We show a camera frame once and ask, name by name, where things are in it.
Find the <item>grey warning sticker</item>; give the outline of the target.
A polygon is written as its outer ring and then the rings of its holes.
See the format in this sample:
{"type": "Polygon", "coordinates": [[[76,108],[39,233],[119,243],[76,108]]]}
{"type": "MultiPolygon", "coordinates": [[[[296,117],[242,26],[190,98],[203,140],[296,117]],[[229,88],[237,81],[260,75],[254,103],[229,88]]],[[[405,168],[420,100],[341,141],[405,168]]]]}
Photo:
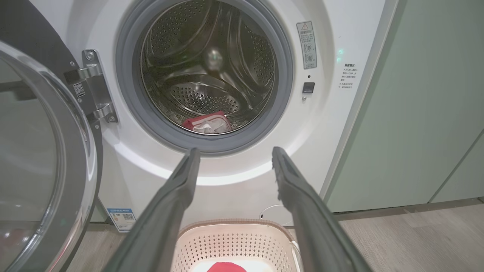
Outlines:
{"type": "Polygon", "coordinates": [[[311,21],[299,22],[296,24],[301,44],[304,69],[317,67],[316,39],[311,21]]]}

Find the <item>red garment with white stripes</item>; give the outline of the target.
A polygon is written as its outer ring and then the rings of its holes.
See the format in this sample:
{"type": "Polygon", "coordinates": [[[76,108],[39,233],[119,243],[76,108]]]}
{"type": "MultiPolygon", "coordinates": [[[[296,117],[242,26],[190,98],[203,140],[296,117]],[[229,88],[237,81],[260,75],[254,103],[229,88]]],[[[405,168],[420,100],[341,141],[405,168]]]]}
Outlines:
{"type": "Polygon", "coordinates": [[[233,262],[216,262],[207,272],[247,272],[242,266],[233,262]]]}

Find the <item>pale green cabinet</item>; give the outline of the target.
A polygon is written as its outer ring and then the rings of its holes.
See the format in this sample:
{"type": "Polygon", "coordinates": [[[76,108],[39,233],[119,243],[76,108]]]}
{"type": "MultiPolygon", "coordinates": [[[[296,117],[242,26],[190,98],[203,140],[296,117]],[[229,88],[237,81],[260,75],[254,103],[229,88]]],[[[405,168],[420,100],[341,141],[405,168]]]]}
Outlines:
{"type": "Polygon", "coordinates": [[[484,0],[399,0],[332,212],[484,197],[484,0]]]}

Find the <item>round white filter cover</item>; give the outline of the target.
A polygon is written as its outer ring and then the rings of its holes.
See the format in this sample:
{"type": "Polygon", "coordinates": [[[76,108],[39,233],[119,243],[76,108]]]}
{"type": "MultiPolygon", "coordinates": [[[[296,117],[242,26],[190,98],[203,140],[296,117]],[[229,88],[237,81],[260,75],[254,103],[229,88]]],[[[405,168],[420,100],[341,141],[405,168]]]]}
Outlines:
{"type": "Polygon", "coordinates": [[[259,214],[259,219],[272,221],[283,227],[294,226],[292,214],[282,204],[265,208],[259,214]]]}

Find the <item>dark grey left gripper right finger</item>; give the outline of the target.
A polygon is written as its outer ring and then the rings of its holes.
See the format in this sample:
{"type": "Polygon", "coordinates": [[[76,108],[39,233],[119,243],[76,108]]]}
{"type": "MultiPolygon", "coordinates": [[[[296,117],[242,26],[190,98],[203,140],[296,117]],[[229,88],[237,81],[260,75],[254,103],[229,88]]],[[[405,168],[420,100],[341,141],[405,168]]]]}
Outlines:
{"type": "Polygon", "coordinates": [[[372,272],[282,147],[272,151],[278,199],[292,214],[304,272],[372,272]]]}

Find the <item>small printed text label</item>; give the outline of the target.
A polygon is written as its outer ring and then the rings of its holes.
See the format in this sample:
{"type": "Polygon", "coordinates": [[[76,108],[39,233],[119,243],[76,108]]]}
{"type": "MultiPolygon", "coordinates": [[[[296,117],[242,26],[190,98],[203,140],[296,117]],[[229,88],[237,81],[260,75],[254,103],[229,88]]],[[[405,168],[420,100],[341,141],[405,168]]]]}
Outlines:
{"type": "Polygon", "coordinates": [[[344,63],[337,77],[337,87],[343,90],[352,89],[356,85],[358,68],[355,63],[344,63]]]}

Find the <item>white and red garment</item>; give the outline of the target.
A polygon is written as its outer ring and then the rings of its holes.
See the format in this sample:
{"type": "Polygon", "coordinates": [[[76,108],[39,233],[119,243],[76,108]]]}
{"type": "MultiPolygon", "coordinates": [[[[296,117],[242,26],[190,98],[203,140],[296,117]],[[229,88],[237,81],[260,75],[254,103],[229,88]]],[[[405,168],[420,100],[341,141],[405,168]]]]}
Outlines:
{"type": "Polygon", "coordinates": [[[224,134],[232,131],[232,126],[223,111],[188,118],[182,126],[199,134],[224,134]]]}

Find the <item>black glass washer door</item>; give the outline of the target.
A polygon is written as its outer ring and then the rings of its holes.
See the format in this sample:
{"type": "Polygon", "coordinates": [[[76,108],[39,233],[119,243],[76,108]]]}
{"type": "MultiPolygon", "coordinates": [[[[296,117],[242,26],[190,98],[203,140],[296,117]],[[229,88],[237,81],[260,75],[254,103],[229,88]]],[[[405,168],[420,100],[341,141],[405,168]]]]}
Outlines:
{"type": "Polygon", "coordinates": [[[72,63],[31,0],[0,0],[0,272],[65,271],[90,222],[102,137],[72,63]]]}

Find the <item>cream perforated laundry basket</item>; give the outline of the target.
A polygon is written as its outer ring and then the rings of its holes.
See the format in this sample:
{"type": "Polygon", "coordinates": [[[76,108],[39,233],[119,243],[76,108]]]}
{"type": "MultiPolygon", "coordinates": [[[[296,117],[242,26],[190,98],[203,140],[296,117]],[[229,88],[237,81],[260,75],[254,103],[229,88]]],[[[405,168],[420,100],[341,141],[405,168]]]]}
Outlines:
{"type": "Polygon", "coordinates": [[[245,272],[304,272],[296,239],[272,221],[202,221],[179,232],[171,272],[208,272],[217,263],[245,272]]]}

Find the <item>white front-load washing machine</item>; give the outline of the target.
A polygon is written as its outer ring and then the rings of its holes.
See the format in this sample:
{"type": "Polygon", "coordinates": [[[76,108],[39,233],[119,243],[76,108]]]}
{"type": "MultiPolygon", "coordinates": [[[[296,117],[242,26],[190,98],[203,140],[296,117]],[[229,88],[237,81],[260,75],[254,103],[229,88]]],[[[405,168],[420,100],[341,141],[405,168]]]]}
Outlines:
{"type": "Polygon", "coordinates": [[[208,0],[31,0],[55,28],[67,48],[81,60],[81,50],[100,55],[104,78],[118,123],[103,122],[104,162],[99,200],[107,208],[132,209],[140,218],[156,191],[167,181],[183,156],[181,143],[197,146],[201,162],[192,204],[182,226],[204,220],[255,219],[277,199],[272,151],[282,147],[313,189],[328,186],[326,176],[344,126],[356,100],[361,100],[361,77],[375,68],[377,37],[391,22],[398,0],[215,0],[244,11],[268,35],[277,51],[281,114],[244,131],[203,140],[200,134],[169,128],[160,119],[143,121],[147,106],[135,98],[131,76],[133,46],[141,29],[157,14],[178,3],[208,0]],[[297,23],[311,21],[316,39],[317,67],[304,69],[297,23]],[[355,63],[356,85],[337,87],[342,64],[355,63]],[[312,94],[302,93],[314,82],[312,94]]]}

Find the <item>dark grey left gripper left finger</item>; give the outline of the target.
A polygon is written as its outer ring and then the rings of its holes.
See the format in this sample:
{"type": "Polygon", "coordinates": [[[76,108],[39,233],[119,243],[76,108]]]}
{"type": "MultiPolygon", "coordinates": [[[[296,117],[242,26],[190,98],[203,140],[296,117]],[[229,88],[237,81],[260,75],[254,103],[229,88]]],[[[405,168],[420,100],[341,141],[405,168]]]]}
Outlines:
{"type": "Polygon", "coordinates": [[[170,272],[180,224],[191,205],[200,152],[190,149],[154,195],[102,272],[170,272]]]}

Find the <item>blue energy label sticker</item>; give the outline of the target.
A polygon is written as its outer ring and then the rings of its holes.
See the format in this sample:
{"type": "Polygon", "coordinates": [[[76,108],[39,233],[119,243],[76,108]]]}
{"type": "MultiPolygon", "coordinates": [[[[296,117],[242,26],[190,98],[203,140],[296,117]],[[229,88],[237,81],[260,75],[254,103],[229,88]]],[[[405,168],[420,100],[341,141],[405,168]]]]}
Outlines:
{"type": "Polygon", "coordinates": [[[107,208],[107,213],[121,233],[131,231],[137,221],[132,209],[107,208]]]}

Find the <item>metal door hinge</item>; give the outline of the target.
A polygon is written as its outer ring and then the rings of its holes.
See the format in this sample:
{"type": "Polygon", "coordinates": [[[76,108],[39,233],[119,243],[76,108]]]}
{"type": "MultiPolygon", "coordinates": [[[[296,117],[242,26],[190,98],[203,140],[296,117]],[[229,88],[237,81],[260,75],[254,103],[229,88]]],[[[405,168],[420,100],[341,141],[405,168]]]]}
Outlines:
{"type": "Polygon", "coordinates": [[[103,119],[108,123],[118,123],[114,103],[111,99],[107,82],[104,78],[98,52],[87,49],[81,52],[82,66],[71,65],[74,69],[64,73],[67,84],[71,85],[74,96],[86,116],[91,119],[103,119]],[[77,97],[73,85],[81,82],[85,95],[77,97]]]}

